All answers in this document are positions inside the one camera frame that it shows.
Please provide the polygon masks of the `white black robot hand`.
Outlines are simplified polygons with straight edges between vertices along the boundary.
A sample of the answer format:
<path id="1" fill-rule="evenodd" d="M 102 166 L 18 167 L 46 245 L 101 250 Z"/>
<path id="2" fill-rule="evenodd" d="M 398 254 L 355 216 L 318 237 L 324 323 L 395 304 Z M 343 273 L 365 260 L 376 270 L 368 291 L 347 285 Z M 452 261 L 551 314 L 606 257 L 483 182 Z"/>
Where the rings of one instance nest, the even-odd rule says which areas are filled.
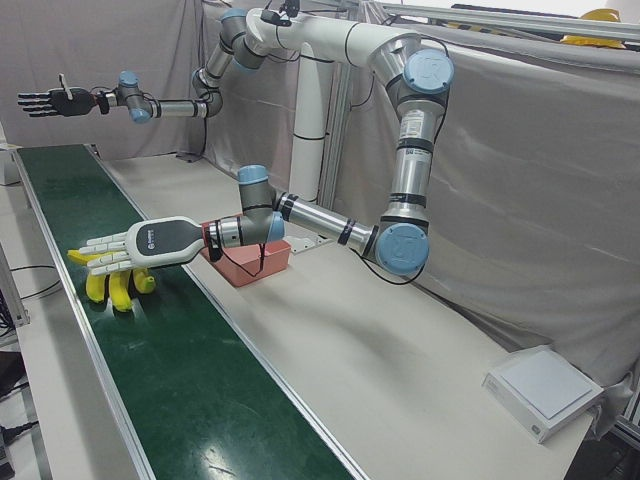
<path id="1" fill-rule="evenodd" d="M 201 225 L 184 216 L 173 216 L 140 221 L 126 232 L 87 240 L 79 253 L 94 255 L 87 264 L 92 275 L 106 275 L 186 264 L 204 247 Z"/>
<path id="2" fill-rule="evenodd" d="M 88 90 L 70 87 L 63 73 L 58 74 L 60 86 L 47 92 L 18 94 L 18 105 L 30 117 L 82 116 L 87 115 L 98 102 Z"/>

